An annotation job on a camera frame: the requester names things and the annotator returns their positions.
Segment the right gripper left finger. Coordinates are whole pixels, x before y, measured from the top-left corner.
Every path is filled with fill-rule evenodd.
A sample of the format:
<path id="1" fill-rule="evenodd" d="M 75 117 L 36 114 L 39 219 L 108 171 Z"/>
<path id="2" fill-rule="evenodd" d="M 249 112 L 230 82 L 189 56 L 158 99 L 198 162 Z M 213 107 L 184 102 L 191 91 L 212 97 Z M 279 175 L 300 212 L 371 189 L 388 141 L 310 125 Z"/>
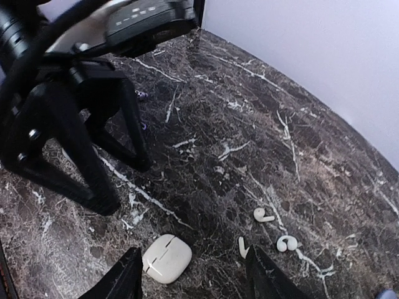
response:
<path id="1" fill-rule="evenodd" d="M 116 264 L 79 299 L 142 299 L 141 248 L 129 248 Z"/>

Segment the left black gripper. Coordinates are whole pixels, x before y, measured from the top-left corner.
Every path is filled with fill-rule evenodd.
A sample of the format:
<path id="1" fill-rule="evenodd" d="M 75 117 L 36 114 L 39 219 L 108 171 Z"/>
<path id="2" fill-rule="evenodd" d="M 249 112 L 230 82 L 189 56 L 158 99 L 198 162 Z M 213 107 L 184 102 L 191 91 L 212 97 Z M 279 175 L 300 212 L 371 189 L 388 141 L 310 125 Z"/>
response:
<path id="1" fill-rule="evenodd" d="M 139 172 L 151 167 L 135 86 L 104 59 L 44 59 L 3 113 L 2 165 L 98 215 L 120 200 L 92 142 Z M 118 113 L 129 147 L 106 129 Z"/>

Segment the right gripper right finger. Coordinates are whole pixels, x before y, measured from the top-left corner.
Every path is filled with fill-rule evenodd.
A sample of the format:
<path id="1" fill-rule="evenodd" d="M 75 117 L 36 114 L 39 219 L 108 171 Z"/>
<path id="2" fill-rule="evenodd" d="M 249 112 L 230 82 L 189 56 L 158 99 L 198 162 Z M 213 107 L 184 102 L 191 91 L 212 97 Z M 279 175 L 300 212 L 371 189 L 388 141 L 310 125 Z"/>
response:
<path id="1" fill-rule="evenodd" d="M 245 258 L 247 298 L 309 298 L 257 245 L 251 245 Z"/>

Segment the white stem earbud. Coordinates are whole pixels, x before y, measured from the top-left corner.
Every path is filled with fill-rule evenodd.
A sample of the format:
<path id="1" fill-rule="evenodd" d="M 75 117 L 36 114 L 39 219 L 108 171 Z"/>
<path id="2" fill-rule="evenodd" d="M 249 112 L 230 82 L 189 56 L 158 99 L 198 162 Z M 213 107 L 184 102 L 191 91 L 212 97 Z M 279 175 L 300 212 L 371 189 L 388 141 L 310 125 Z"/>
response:
<path id="1" fill-rule="evenodd" d="M 245 259 L 249 252 L 249 247 L 246 247 L 244 237 L 242 236 L 238 237 L 238 247 L 240 256 Z"/>
<path id="2" fill-rule="evenodd" d="M 253 211 L 253 217 L 258 222 L 272 222 L 276 218 L 274 216 L 267 216 L 264 208 L 258 207 Z"/>

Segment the beige earbud charging case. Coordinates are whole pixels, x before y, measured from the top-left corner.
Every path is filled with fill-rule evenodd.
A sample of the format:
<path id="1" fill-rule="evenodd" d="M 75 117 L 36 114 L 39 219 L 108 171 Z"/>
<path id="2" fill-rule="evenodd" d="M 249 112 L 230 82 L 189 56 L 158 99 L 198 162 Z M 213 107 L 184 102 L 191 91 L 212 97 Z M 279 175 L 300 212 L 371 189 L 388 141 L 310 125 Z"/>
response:
<path id="1" fill-rule="evenodd" d="M 175 235 L 164 234 L 143 254 L 143 271 L 161 284 L 170 284 L 185 271 L 192 255 L 188 244 Z"/>

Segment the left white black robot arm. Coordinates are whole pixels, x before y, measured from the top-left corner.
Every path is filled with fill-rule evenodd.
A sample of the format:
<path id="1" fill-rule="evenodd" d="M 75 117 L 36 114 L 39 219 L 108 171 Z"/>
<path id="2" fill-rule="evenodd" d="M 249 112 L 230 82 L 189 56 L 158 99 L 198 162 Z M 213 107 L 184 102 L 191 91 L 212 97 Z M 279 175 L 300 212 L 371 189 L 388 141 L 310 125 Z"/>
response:
<path id="1" fill-rule="evenodd" d="M 1 162 L 109 216 L 120 201 L 94 150 L 151 166 L 134 84 L 107 60 L 135 58 L 197 25 L 192 1 L 79 1 L 49 21 L 40 1 L 1 2 Z"/>

